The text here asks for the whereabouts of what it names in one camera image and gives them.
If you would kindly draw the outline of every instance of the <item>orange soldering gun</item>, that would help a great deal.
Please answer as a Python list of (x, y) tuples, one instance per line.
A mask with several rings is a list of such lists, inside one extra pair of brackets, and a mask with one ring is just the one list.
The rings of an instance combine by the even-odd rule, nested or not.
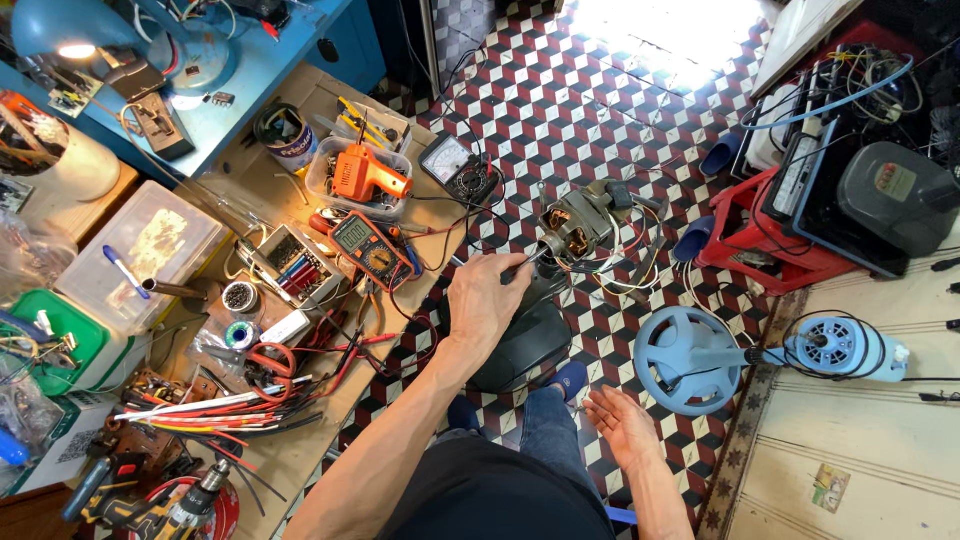
[(373, 198), (373, 188), (379, 187), (397, 199), (406, 198), (413, 181), (381, 163), (365, 146), (351, 144), (337, 158), (333, 176), (333, 192), (358, 203)]

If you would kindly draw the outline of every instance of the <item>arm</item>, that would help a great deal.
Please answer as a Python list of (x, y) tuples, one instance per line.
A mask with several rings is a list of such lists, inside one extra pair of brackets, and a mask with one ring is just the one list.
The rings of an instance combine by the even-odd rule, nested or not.
[(584, 400), (587, 417), (610, 443), (630, 483), (643, 540), (692, 539), (686, 505), (663, 460), (654, 420), (623, 392), (609, 386)]
[(286, 540), (373, 538), (394, 513), (454, 396), (496, 347), (533, 273), (509, 285), (500, 273), (523, 254), (474, 256), (447, 289), (450, 336), (417, 379), (323, 475), (284, 533)]

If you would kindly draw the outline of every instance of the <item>qr code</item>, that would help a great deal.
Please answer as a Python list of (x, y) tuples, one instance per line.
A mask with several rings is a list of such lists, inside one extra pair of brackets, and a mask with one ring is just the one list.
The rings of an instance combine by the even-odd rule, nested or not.
[(90, 443), (93, 442), (93, 437), (97, 436), (98, 431), (99, 430), (81, 431), (74, 435), (73, 439), (70, 440), (70, 444), (67, 445), (66, 450), (57, 458), (57, 464), (60, 465), (67, 461), (86, 457), (86, 449), (90, 447)]

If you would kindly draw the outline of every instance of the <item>digital multimeter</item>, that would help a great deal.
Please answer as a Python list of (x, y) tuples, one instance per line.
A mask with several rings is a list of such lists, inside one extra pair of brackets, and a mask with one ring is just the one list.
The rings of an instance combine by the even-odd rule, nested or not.
[(420, 168), (458, 201), (487, 200), (503, 173), (487, 166), (451, 134), (442, 133), (420, 153)]
[(414, 267), (410, 260), (400, 254), (367, 216), (356, 210), (330, 231), (329, 238), (337, 251), (384, 290), (391, 289), (391, 281), (393, 289), (396, 289), (413, 274)]

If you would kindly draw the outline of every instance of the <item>red plastic stool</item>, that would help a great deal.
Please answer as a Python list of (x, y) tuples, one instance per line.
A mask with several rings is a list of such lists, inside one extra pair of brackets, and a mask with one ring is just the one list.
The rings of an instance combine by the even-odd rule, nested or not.
[[(757, 194), (763, 193), (765, 198), (769, 189), (767, 185), (773, 180), (778, 170), (779, 168), (775, 167), (764, 171), (747, 182), (729, 187), (713, 197), (710, 206), (716, 209), (714, 211), (717, 218), (716, 226), (713, 228), (707, 246), (694, 259), (694, 264), (700, 268), (717, 266), (740, 272), (763, 285), (768, 296), (781, 296), (792, 290), (829, 280), (859, 268), (856, 264), (820, 246), (810, 248), (810, 241), (806, 238), (784, 236), (780, 231), (780, 223), (760, 211), (763, 198), (758, 197)], [(756, 217), (756, 221), (753, 218), (748, 218), (745, 229), (721, 240), (721, 234), (723, 234), (724, 226), (730, 217), (733, 203), (750, 210)], [(757, 224), (772, 236), (780, 246), (767, 237), (767, 234), (764, 234)], [(780, 266), (781, 278), (778, 279), (757, 270), (753, 266), (731, 259), (741, 251), (747, 250), (761, 251), (783, 261)]]

